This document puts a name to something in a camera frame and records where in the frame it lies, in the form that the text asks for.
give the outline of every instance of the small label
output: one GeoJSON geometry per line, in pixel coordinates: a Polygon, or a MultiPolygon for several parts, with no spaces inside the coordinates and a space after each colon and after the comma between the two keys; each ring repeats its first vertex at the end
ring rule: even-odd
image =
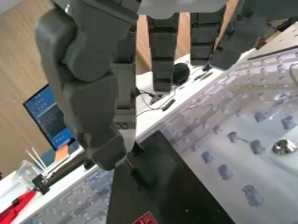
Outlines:
{"type": "Polygon", "coordinates": [[[133,224],[159,224],[152,213],[147,212],[135,222],[133,224]]]}

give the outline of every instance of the white table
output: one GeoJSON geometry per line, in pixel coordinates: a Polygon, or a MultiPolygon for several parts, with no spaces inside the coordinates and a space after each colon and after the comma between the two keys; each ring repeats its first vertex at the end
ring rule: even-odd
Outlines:
{"type": "MultiPolygon", "coordinates": [[[[189,55],[180,58],[176,63],[189,61],[189,55]]],[[[151,134],[152,128],[159,124],[159,122],[167,118],[167,116],[173,113],[175,110],[184,104],[184,102],[191,99],[195,94],[223,74],[223,71],[219,69],[212,69],[213,75],[207,78],[204,81],[193,82],[195,78],[203,74],[201,69],[192,68],[191,66],[191,77],[188,82],[184,84],[183,89],[173,90],[172,93],[165,96],[159,102],[156,102],[152,107],[160,107],[164,102],[167,102],[175,95],[176,103],[172,107],[163,112],[161,110],[155,110],[144,113],[137,117],[137,134],[136,138],[141,140],[147,135],[151,134]]],[[[145,73],[144,75],[137,76],[137,87],[140,90],[153,92],[152,89],[152,72],[145,73]]],[[[151,98],[147,95],[143,95],[144,100],[149,103],[151,98]]],[[[148,107],[143,101],[143,98],[137,98],[137,114],[148,110],[148,107]]],[[[14,223],[22,223],[44,205],[47,205],[54,198],[74,184],[76,184],[88,174],[91,174],[98,167],[94,167],[91,170],[86,171],[84,167],[79,167],[68,176],[66,176],[52,187],[51,191],[43,196],[40,193],[35,196],[31,203],[27,205],[26,209],[22,211],[19,217],[14,220],[14,223]]]]}

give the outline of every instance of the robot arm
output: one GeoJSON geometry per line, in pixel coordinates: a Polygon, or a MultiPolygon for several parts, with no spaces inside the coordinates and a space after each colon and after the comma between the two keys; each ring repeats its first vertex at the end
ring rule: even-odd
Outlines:
{"type": "Polygon", "coordinates": [[[111,170],[135,141],[140,2],[55,4],[36,30],[43,67],[75,138],[98,165],[111,170]]]}

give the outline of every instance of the monitor screen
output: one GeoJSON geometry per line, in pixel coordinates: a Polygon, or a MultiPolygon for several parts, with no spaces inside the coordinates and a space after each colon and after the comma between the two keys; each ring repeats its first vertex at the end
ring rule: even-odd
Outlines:
{"type": "Polygon", "coordinates": [[[24,107],[55,149],[74,142],[50,85],[26,101],[24,107]]]}

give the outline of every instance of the black cable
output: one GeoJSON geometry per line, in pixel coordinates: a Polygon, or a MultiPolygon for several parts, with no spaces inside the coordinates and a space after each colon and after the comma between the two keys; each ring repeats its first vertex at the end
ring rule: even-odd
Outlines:
{"type": "MultiPolygon", "coordinates": [[[[196,68],[196,70],[192,72],[191,76],[197,72],[199,69],[201,69],[201,67],[196,68]]],[[[143,94],[141,94],[143,102],[147,104],[147,106],[148,106],[148,108],[151,108],[151,110],[145,110],[145,111],[143,111],[141,113],[139,113],[137,117],[139,117],[140,115],[143,115],[144,113],[149,112],[149,111],[153,111],[153,110],[163,110],[164,105],[167,105],[167,104],[171,102],[171,100],[175,98],[175,96],[176,96],[176,90],[177,90],[177,88],[179,88],[179,84],[180,84],[183,81],[185,81],[185,80],[181,79],[180,82],[179,82],[177,85],[176,85],[173,96],[172,96],[172,97],[171,97],[171,98],[161,104],[161,106],[157,107],[157,108],[152,108],[152,107],[149,106],[149,104],[147,103],[147,101],[145,101],[145,99],[144,99],[144,97],[143,97],[143,94]]]]}
{"type": "Polygon", "coordinates": [[[147,92],[145,90],[140,89],[140,92],[143,92],[143,94],[148,94],[152,98],[156,96],[153,93],[147,92]]]}
{"type": "Polygon", "coordinates": [[[147,104],[147,106],[148,106],[148,108],[151,108],[151,110],[143,111],[143,112],[137,115],[137,117],[139,117],[141,114],[144,114],[144,113],[147,113],[147,112],[149,112],[149,111],[153,111],[153,110],[161,110],[163,107],[164,107],[164,105],[165,105],[167,103],[169,103],[171,100],[175,98],[177,88],[179,88],[179,86],[176,86],[176,88],[175,88],[175,94],[173,94],[173,96],[172,96],[172,97],[171,97],[171,98],[161,104],[161,106],[157,107],[157,108],[152,108],[152,107],[149,106],[149,104],[147,103],[147,101],[145,101],[145,99],[144,99],[144,97],[143,97],[143,95],[141,95],[143,102],[147,104]]]}

